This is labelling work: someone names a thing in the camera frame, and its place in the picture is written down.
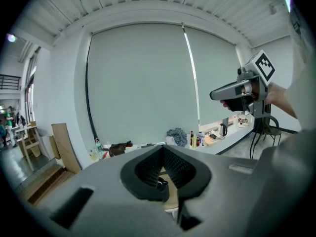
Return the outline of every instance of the cable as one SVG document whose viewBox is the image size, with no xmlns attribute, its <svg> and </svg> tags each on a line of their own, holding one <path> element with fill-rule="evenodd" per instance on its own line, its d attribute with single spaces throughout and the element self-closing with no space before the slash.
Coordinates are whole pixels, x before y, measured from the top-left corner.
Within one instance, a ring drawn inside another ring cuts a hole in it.
<svg viewBox="0 0 316 237">
<path fill-rule="evenodd" d="M 253 155 L 254 155 L 254 153 L 255 153 L 255 147 L 256 147 L 256 145 L 258 144 L 258 142 L 259 142 L 259 140 L 260 140 L 260 138 L 261 138 L 261 136 L 262 136 L 262 134 L 263 134 L 263 131 L 264 131 L 264 118 L 261 118 L 261 124 L 262 124 L 262 130 L 261 130 L 261 133 L 260 133 L 260 135 L 259 135 L 258 140 L 256 141 L 255 145 L 253 146 L 252 158 L 253 158 Z"/>
<path fill-rule="evenodd" d="M 250 159 L 252 159 L 252 158 L 251 158 L 251 149 L 252 149 L 253 142 L 255 141 L 255 138 L 256 138 L 256 135 L 257 135 L 257 131 L 258 131 L 259 126 L 260 126 L 260 123 L 259 123 L 260 121 L 258 121 L 258 125 L 257 125 L 256 131 L 255 131 L 255 135 L 253 136 L 253 139 L 252 139 L 252 142 L 251 142 L 250 151 L 249 151 L 249 157 L 250 157 Z"/>
</svg>

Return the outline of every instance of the wooden board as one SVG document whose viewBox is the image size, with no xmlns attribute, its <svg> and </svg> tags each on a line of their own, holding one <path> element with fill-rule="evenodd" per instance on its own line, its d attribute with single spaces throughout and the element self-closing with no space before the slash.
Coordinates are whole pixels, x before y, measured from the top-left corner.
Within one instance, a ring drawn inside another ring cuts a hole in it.
<svg viewBox="0 0 316 237">
<path fill-rule="evenodd" d="M 41 173 L 34 181 L 28 184 L 20 193 L 19 197 L 24 201 L 33 203 L 40 197 L 47 187 L 58 178 L 64 171 L 64 169 L 55 164 L 48 168 L 44 173 Z"/>
<path fill-rule="evenodd" d="M 61 159 L 68 171 L 77 174 L 81 171 L 70 142 L 66 123 L 52 124 L 56 146 Z"/>
<path fill-rule="evenodd" d="M 53 149 L 55 158 L 56 159 L 60 159 L 60 154 L 58 152 L 54 136 L 50 136 L 49 137 L 49 141 L 50 141 L 50 144 L 51 144 L 51 148 Z"/>
<path fill-rule="evenodd" d="M 160 177 L 168 182 L 169 186 L 169 199 L 163 203 L 163 208 L 165 210 L 174 209 L 178 207 L 178 190 L 173 184 L 168 174 L 160 175 Z"/>
<path fill-rule="evenodd" d="M 67 180 L 73 177 L 74 174 L 68 171 L 64 171 L 52 184 L 49 188 L 38 198 L 38 200 L 33 204 L 34 206 L 39 206 L 40 203 L 48 197 L 51 193 L 55 191 L 59 186 L 63 185 Z"/>
</svg>

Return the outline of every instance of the ceiling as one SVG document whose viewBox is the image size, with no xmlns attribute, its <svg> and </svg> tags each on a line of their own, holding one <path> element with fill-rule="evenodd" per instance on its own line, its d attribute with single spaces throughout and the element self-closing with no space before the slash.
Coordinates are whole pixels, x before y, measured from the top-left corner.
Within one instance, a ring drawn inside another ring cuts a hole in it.
<svg viewBox="0 0 316 237">
<path fill-rule="evenodd" d="M 24 16 L 57 38 L 86 15 L 118 3 L 138 0 L 33 0 Z M 252 47 L 289 35 L 284 0 L 162 0 L 192 6 L 235 28 Z M 271 15 L 269 5 L 276 9 Z"/>
</svg>

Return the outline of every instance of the roller blind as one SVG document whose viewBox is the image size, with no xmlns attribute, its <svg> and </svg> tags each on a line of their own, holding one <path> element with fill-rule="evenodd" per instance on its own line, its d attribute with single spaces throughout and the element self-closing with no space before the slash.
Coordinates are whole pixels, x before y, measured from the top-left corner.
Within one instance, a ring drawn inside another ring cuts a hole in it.
<svg viewBox="0 0 316 237">
<path fill-rule="evenodd" d="M 197 75 L 200 125 L 216 122 L 232 115 L 219 101 L 210 99 L 212 90 L 237 78 L 240 67 L 235 46 L 214 35 L 185 28 Z"/>
<path fill-rule="evenodd" d="M 91 116 L 101 142 L 165 141 L 176 127 L 198 131 L 192 67 L 181 26 L 139 24 L 92 37 Z"/>
</svg>

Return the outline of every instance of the floor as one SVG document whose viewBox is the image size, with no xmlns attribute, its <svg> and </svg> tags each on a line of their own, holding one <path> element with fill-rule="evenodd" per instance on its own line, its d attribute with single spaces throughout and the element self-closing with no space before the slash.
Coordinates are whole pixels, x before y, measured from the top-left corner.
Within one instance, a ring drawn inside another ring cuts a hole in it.
<svg viewBox="0 0 316 237">
<path fill-rule="evenodd" d="M 234 146 L 233 148 L 231 148 L 228 151 L 226 151 L 225 153 L 223 153 L 223 155 L 230 156 L 230 157 L 249 158 L 250 146 L 251 146 L 251 142 L 252 142 L 254 135 L 255 135 L 255 133 L 252 132 L 245 139 L 243 139 L 241 142 L 239 142 L 236 146 Z M 280 143 L 291 135 L 294 135 L 294 134 L 282 132 Z M 259 137 L 259 134 L 256 135 L 255 142 L 257 141 L 258 137 Z M 276 137 L 275 146 L 278 143 L 278 137 L 279 136 Z M 273 139 L 269 135 L 267 135 L 265 140 L 263 140 L 263 136 L 262 136 L 260 138 L 260 141 L 258 142 L 258 144 L 255 147 L 253 158 L 259 159 L 261 152 L 265 148 L 271 147 L 272 144 L 273 144 Z"/>
<path fill-rule="evenodd" d="M 34 167 L 34 172 L 48 163 L 48 158 L 44 155 L 31 157 L 30 160 Z M 2 150 L 0 152 L 0 165 L 13 188 L 18 187 L 33 174 L 19 147 L 13 148 L 10 146 Z"/>
</svg>

